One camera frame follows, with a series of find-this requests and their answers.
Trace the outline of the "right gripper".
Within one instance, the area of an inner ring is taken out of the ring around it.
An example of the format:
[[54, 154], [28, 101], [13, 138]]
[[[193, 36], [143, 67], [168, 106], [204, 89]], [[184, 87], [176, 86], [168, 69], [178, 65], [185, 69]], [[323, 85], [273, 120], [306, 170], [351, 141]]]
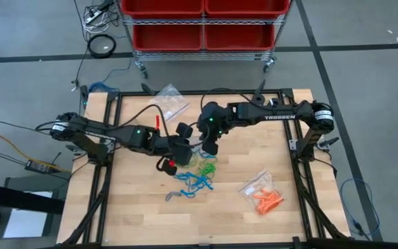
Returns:
[[228, 134], [230, 129], [235, 128], [239, 121], [237, 119], [237, 103], [228, 103], [226, 107], [217, 102], [208, 102], [198, 116], [198, 130], [200, 138], [207, 138], [202, 143], [202, 150], [207, 154], [215, 156], [218, 153], [216, 138], [223, 133]]

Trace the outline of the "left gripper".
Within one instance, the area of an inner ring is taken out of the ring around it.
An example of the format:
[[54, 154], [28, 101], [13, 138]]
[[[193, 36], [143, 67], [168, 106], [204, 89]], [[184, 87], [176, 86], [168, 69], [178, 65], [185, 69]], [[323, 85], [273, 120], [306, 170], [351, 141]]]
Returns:
[[187, 165], [191, 160], [192, 151], [188, 138], [193, 133], [193, 128], [183, 122], [176, 127], [178, 135], [160, 136], [156, 135], [151, 139], [153, 156], [161, 156], [168, 159], [162, 161], [160, 171], [169, 176], [175, 176], [179, 165]]

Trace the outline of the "red plastic storage bin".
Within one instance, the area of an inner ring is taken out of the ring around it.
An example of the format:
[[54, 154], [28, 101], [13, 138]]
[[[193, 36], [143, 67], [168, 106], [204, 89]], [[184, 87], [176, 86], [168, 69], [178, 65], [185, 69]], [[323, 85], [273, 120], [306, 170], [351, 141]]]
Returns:
[[207, 50], [270, 50], [274, 46], [273, 25], [207, 25]]
[[216, 19], [275, 19], [290, 8], [290, 0], [205, 0], [205, 12]]
[[122, 12], [134, 19], [195, 19], [204, 0], [121, 0]]
[[136, 25], [133, 46], [145, 52], [196, 51], [202, 48], [202, 27], [198, 25]]

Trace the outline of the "black power adapter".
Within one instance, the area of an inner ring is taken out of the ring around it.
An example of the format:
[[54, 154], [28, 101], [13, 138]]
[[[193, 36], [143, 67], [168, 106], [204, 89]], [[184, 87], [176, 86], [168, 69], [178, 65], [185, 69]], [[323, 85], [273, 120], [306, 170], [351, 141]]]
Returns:
[[37, 172], [40, 174], [55, 174], [60, 173], [58, 169], [52, 168], [50, 166], [44, 165], [43, 163], [36, 163], [32, 160], [28, 160], [25, 167], [25, 170]]

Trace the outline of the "grey metal stand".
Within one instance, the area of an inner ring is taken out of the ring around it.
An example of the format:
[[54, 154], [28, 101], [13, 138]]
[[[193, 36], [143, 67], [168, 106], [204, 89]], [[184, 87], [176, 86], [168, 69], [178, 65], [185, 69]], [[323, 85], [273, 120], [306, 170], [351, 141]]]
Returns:
[[[62, 201], [68, 189], [65, 178], [52, 176], [7, 178], [4, 186]], [[0, 207], [0, 215], [0, 249], [39, 249], [57, 243], [60, 214]]]

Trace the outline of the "white power strip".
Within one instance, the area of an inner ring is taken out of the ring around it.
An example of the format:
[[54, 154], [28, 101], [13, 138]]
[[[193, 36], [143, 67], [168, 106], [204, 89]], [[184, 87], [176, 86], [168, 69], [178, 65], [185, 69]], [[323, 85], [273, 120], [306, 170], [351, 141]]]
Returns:
[[84, 23], [86, 25], [89, 25], [90, 23], [92, 23], [95, 19], [97, 19], [98, 17], [102, 16], [103, 12], [96, 9], [95, 11], [93, 10], [89, 10], [85, 15], [84, 15]]

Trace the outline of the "black beam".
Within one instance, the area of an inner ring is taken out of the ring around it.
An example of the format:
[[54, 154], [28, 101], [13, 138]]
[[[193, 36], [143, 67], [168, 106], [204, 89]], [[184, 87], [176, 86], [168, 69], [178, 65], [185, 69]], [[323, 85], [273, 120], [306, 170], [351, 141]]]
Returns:
[[64, 210], [64, 201], [0, 187], [0, 206], [49, 214], [61, 214]]

